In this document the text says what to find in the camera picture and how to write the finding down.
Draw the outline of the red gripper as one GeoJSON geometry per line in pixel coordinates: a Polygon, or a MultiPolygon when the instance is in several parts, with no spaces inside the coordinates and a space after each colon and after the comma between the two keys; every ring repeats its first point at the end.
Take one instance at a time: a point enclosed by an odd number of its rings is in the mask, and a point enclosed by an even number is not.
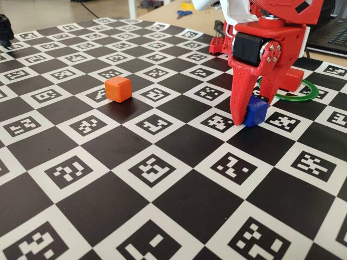
{"type": "Polygon", "coordinates": [[[260,95],[272,102],[287,71],[299,57],[306,25],[286,23],[283,19],[260,18],[258,21],[238,23],[236,31],[233,56],[238,61],[232,61],[230,111],[234,124],[240,125],[260,76],[256,67],[262,68],[260,95]]]}

